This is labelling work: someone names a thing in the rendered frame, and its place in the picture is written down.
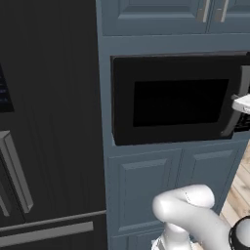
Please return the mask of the blue-grey cupboard door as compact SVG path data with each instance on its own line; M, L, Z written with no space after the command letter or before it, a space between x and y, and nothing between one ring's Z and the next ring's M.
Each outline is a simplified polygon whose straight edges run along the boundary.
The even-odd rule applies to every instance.
M209 33L250 33L250 0L229 0L226 19L224 22L214 20L216 2L211 10Z
M176 187L197 184L208 186L215 195L213 210L219 214L231 184L231 175L235 173L241 156L241 144L185 149Z
M202 0L102 0L103 32L111 36L204 33Z
M172 149L110 157L107 197L112 234L160 225L152 213L152 199L175 186L181 153Z
M113 236L110 250L151 250L152 240L157 239L161 233L162 231L157 229Z

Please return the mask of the black fridge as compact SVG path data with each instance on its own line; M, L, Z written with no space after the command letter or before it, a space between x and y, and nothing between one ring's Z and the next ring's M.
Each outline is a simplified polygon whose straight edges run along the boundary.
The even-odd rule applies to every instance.
M0 131L33 200L24 213L0 151L0 237L94 224L0 250L107 250L95 0L0 0Z

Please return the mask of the blue-grey cupboard unit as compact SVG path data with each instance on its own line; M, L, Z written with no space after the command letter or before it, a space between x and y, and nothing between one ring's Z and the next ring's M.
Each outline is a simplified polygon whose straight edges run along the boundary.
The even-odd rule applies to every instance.
M108 201L110 157L250 141L250 115L241 114L223 137L229 94L239 86L240 68L250 65L250 33L104 35L102 0L96 0L104 138L107 242L112 234Z

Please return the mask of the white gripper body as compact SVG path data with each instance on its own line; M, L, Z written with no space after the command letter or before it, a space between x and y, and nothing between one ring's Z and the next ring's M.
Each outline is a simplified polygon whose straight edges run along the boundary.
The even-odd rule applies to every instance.
M236 111L250 114L250 94L243 97L234 96L232 108Z

